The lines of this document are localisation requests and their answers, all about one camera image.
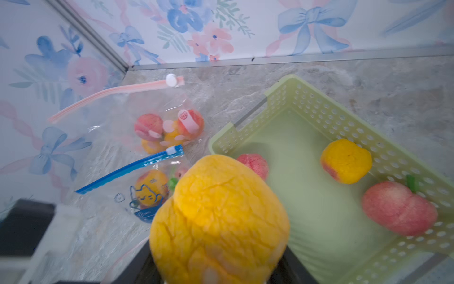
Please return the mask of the blue zipper clear bag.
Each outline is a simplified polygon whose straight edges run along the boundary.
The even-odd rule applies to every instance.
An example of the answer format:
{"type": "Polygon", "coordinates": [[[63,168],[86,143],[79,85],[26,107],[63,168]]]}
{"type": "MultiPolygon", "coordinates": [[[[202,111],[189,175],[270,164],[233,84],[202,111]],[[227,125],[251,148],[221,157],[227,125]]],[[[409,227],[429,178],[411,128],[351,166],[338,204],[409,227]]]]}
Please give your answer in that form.
{"type": "Polygon", "coordinates": [[[189,168],[183,147],[172,146],[115,170],[76,193],[114,205],[150,224],[189,168]]]}

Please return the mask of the yellow peach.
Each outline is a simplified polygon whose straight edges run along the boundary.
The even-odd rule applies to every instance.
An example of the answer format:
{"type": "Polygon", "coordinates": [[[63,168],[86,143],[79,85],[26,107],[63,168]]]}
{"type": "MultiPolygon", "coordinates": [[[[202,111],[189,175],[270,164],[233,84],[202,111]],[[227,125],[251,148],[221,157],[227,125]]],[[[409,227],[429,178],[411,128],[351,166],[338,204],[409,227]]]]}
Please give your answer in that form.
{"type": "Polygon", "coordinates": [[[142,140],[141,145],[145,152],[149,155],[155,155],[166,150],[166,148],[162,146],[159,141],[142,140]]]}
{"type": "Polygon", "coordinates": [[[289,237],[288,215],[270,187],[239,161],[209,155],[157,211],[149,242],[168,284],[263,284],[289,237]]]}
{"type": "Polygon", "coordinates": [[[133,193],[141,208],[156,207],[169,195],[168,178],[160,170],[150,170],[141,175],[133,193]]]}
{"type": "Polygon", "coordinates": [[[323,150],[320,164],[335,181],[349,185],[371,170],[372,155],[347,139],[339,139],[323,150]]]}
{"type": "Polygon", "coordinates": [[[181,135],[178,130],[166,133],[161,145],[168,148],[173,146],[182,145],[187,141],[186,137],[181,135]]]}

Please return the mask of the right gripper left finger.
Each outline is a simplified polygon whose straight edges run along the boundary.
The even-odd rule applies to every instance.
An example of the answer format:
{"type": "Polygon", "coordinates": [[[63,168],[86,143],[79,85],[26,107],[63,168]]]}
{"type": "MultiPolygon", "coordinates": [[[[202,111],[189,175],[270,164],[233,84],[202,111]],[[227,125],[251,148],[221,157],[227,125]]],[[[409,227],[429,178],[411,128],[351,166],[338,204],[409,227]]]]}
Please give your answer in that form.
{"type": "Polygon", "coordinates": [[[150,250],[149,241],[139,250],[113,284],[163,284],[150,250]]]}

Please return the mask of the pink zipper clear bag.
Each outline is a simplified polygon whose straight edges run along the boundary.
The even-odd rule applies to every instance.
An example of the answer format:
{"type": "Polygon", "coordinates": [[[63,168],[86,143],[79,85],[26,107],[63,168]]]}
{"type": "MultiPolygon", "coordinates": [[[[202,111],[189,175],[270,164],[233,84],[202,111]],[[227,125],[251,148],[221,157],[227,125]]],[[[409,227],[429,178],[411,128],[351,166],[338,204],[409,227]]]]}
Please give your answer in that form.
{"type": "MultiPolygon", "coordinates": [[[[144,114],[159,115],[163,120],[163,135],[159,140],[162,142],[166,133],[177,130],[180,110],[200,112],[190,100],[184,85],[184,77],[168,74],[160,81],[106,89],[66,107],[52,116],[49,122],[69,134],[87,138],[96,147],[112,144],[149,155],[141,145],[142,139],[134,131],[134,123],[144,114]]],[[[186,138],[181,146],[198,141],[205,127],[199,137],[186,138]]]]}

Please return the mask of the yellow peach top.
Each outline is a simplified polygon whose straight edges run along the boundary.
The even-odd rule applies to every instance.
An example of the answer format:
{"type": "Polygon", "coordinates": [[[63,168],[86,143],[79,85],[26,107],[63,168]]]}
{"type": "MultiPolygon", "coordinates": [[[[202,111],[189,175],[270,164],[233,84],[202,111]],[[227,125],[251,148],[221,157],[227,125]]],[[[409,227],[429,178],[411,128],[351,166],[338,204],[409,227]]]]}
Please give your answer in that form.
{"type": "Polygon", "coordinates": [[[157,211],[149,242],[168,284],[263,284],[289,237],[288,215],[270,187],[239,161],[209,155],[157,211]]]}

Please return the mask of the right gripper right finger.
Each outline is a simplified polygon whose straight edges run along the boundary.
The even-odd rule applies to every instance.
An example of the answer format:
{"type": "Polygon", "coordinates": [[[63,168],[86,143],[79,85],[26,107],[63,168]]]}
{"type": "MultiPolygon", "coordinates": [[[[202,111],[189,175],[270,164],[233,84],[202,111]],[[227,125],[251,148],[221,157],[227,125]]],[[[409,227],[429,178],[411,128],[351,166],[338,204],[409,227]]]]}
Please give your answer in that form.
{"type": "Polygon", "coordinates": [[[318,284],[318,281],[302,265],[287,246],[277,267],[271,274],[268,284],[318,284]]]}

